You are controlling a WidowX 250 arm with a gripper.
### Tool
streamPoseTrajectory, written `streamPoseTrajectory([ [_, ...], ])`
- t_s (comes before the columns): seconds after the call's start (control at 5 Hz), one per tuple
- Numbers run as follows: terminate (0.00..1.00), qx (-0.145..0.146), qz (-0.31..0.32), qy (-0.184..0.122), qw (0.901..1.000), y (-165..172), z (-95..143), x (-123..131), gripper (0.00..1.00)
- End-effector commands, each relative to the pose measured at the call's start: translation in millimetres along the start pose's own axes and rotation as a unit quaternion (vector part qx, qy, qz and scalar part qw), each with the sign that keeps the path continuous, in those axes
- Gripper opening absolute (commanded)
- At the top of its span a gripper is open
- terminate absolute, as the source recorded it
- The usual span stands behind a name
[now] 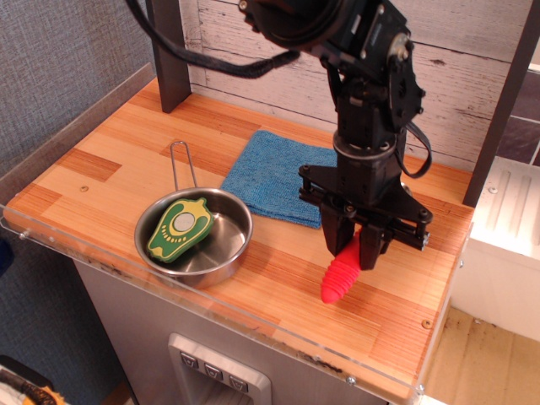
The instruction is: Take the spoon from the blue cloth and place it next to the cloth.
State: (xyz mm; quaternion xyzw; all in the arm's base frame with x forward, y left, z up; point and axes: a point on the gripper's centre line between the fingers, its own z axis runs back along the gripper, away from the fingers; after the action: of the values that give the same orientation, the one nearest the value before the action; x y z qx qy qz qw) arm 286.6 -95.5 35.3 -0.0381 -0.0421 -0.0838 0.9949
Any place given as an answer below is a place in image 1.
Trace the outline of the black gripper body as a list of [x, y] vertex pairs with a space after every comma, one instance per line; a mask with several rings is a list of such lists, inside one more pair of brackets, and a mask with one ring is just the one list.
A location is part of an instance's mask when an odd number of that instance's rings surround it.
[[402, 185], [404, 142], [387, 141], [378, 149], [335, 142], [334, 148], [335, 167], [302, 165], [299, 168], [303, 179], [300, 198], [320, 209], [323, 198], [333, 195], [361, 207], [397, 213], [414, 232], [398, 234], [393, 240], [422, 251], [428, 244], [426, 227], [433, 214]]

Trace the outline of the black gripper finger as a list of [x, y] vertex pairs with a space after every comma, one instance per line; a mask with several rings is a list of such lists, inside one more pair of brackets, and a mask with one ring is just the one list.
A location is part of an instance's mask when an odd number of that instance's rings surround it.
[[337, 256], [354, 235], [356, 210], [349, 205], [335, 208], [329, 204], [322, 204], [320, 212], [327, 249]]
[[392, 232], [376, 224], [367, 224], [359, 233], [359, 264], [362, 270], [373, 270], [381, 254], [392, 241]]

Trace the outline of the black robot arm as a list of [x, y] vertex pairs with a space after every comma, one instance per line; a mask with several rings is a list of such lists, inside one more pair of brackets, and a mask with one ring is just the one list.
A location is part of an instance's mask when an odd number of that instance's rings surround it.
[[402, 185], [406, 138], [425, 92], [413, 71], [406, 18], [388, 1], [242, 1], [246, 22], [272, 43], [320, 60], [337, 111], [334, 166], [303, 165], [302, 200], [316, 205], [327, 248], [359, 237], [359, 265], [372, 269], [399, 240], [423, 249], [432, 213]]

